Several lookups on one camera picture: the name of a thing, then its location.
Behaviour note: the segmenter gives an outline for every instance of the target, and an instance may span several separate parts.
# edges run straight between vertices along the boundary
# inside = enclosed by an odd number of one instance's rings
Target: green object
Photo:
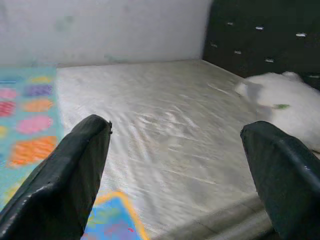
[[[71,29],[73,22],[75,21],[74,16],[65,16],[64,18],[58,19],[55,24],[54,28],[57,32],[68,32]]]
[[[287,109],[287,108],[289,108],[289,107],[290,107],[289,104],[276,104],[276,105],[275,105],[275,108],[276,108],[276,109]]]

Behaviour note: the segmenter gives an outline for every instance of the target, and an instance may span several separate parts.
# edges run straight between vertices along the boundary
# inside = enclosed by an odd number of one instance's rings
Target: purple polka dot
[[[51,93],[52,86],[47,84],[29,85],[24,88],[26,97],[50,96]]]

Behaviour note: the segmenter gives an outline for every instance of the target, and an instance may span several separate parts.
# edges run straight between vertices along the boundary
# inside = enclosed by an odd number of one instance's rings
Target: blue play mat
[[[81,240],[148,240],[127,196],[113,192],[98,197]]]
[[[0,68],[0,210],[63,134],[55,68]]]

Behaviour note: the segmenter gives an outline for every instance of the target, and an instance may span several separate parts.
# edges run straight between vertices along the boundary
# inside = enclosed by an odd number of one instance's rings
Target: plastic mattress cover
[[[156,238],[255,194],[239,80],[202,60],[58,69],[65,134],[91,114],[112,122],[98,197],[126,193]]]

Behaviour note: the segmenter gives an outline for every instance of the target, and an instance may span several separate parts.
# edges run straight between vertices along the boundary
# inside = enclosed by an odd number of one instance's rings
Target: colorful play mat
[[[148,240],[127,196],[113,192],[97,197],[81,240]]]
[[[55,68],[0,68],[0,210],[61,140]]]

